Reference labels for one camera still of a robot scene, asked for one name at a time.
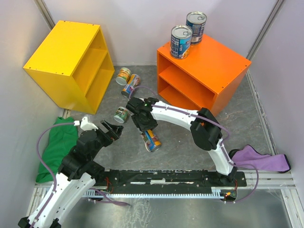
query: yellow box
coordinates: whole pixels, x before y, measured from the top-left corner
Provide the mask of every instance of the yellow box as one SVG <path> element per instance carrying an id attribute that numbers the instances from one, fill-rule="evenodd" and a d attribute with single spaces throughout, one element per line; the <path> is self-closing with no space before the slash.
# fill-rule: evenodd
<path id="1" fill-rule="evenodd" d="M 59 107 L 90 114 L 114 73 L 100 26 L 62 20 L 23 68 Z"/>

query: food can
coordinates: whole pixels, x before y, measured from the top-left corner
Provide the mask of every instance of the food can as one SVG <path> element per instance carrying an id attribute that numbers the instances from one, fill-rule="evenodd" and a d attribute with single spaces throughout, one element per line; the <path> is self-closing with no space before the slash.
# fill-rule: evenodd
<path id="1" fill-rule="evenodd" d="M 129 110 L 124 107 L 119 107 L 114 115 L 114 119 L 123 124 L 129 116 Z"/>
<path id="2" fill-rule="evenodd" d="M 128 84 L 122 90 L 122 95 L 129 98 L 130 93 L 137 87 L 141 82 L 141 77 L 136 74 L 132 74 Z"/>
<path id="3" fill-rule="evenodd" d="M 191 12 L 187 14 L 186 25 L 192 29 L 191 44 L 199 44 L 203 38 L 207 16 L 202 12 Z"/>
<path id="4" fill-rule="evenodd" d="M 117 75 L 116 82 L 124 86 L 128 83 L 130 76 L 131 76 L 131 70 L 122 67 Z"/>
<path id="5" fill-rule="evenodd" d="M 177 25 L 171 31 L 171 55 L 183 59 L 188 56 L 192 30 L 186 25 Z"/>
<path id="6" fill-rule="evenodd" d="M 147 130 L 141 133 L 141 137 L 150 152 L 154 152 L 162 147 L 161 142 L 152 130 Z"/>

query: purple towel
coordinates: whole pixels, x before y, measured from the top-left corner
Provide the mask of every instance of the purple towel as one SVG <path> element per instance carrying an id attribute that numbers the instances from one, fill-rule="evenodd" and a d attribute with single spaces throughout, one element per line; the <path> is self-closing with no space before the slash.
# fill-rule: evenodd
<path id="1" fill-rule="evenodd" d="M 252 146 L 247 145 L 242 150 L 232 150 L 229 153 L 230 158 L 236 165 L 252 169 L 252 164 L 258 170 L 288 172 L 291 167 L 285 154 L 271 156 L 269 154 L 261 155 Z"/>

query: orange cabinet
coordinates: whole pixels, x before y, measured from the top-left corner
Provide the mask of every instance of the orange cabinet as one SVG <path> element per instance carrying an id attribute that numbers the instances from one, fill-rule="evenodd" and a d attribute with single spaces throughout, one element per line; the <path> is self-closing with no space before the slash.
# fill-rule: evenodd
<path id="1" fill-rule="evenodd" d="M 157 50 L 158 93 L 171 105 L 217 115 L 232 98 L 251 62 L 207 35 L 175 59 L 170 42 Z"/>

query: green cloth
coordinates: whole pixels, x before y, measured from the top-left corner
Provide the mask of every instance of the green cloth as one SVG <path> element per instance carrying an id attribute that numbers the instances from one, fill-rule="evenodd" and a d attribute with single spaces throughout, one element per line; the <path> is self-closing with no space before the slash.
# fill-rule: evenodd
<path id="1" fill-rule="evenodd" d="M 73 121 L 74 119 L 72 117 L 69 117 L 67 119 L 58 117 L 54 124 L 70 123 Z M 58 126 L 50 130 L 48 146 L 44 150 L 42 160 L 50 167 L 54 173 L 57 173 L 64 156 L 66 156 L 69 153 L 70 149 L 76 145 L 77 139 L 78 129 L 73 125 Z M 52 180 L 53 179 L 51 174 L 40 163 L 36 182 L 44 183 Z"/>

